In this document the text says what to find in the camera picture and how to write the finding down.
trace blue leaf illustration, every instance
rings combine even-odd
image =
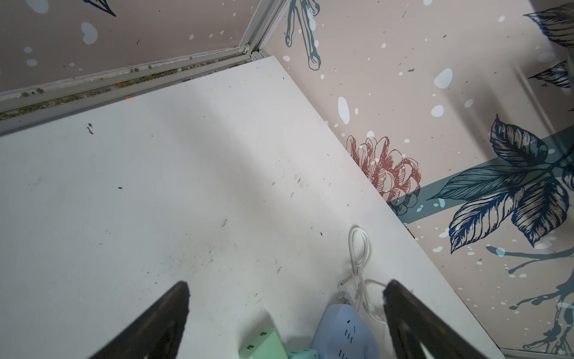
[[[524,189],[501,191],[464,204],[452,218],[448,234],[451,253],[494,231],[512,213]]]
[[[574,2],[525,16],[532,19],[550,41],[574,47]]]
[[[103,11],[105,11],[106,13],[108,13],[108,14],[110,14],[110,15],[112,15],[112,16],[115,16],[114,12],[111,11],[110,7],[108,6],[107,0],[95,0],[95,2],[92,1],[92,0],[84,0],[84,2],[87,2],[87,3],[89,3],[89,4],[92,4],[92,5],[94,5],[95,7],[97,7],[98,9],[103,10]]]
[[[568,79],[568,69],[566,68],[566,61],[550,67],[539,74],[536,74],[531,79],[544,80],[558,87],[570,88],[570,80]]]
[[[301,10],[297,7],[297,0],[290,0],[289,14],[287,17],[287,31],[285,32],[285,45],[291,47],[293,44],[293,32],[295,31],[295,16],[302,31],[305,51],[307,52],[307,62],[311,70],[317,71],[321,67],[321,57],[317,52],[317,45],[313,37],[313,31],[317,26],[314,17],[319,14],[321,7],[315,0],[299,0]]]
[[[515,166],[470,168],[451,178],[432,198],[475,200],[521,184],[528,170]]]
[[[568,206],[568,193],[549,176],[524,191],[512,215],[512,223],[534,246],[540,237],[566,220]]]
[[[572,168],[572,165],[567,166],[562,171],[562,182],[564,182],[571,191],[574,191],[574,168]]]
[[[490,143],[498,157],[516,166],[542,164],[548,155],[543,140],[518,126],[507,125],[498,115],[492,124]]]

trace white table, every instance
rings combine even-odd
[[[2,358],[88,357],[178,280],[179,357],[237,357],[269,322],[308,346],[352,225],[365,278],[502,358],[275,58],[4,136],[0,168]]]

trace white cable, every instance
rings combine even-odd
[[[359,258],[355,255],[355,248],[353,243],[356,237],[360,237],[363,240],[363,255]],[[349,252],[351,254],[351,264],[353,267],[353,275],[359,277],[359,300],[355,306],[355,310],[359,311],[361,304],[364,305],[364,309],[367,314],[379,323],[386,324],[381,318],[377,318],[371,312],[371,302],[369,300],[369,293],[367,292],[367,286],[363,279],[363,269],[367,265],[369,259],[371,258],[371,239],[367,232],[365,232],[361,227],[355,226],[351,228],[349,232]]]

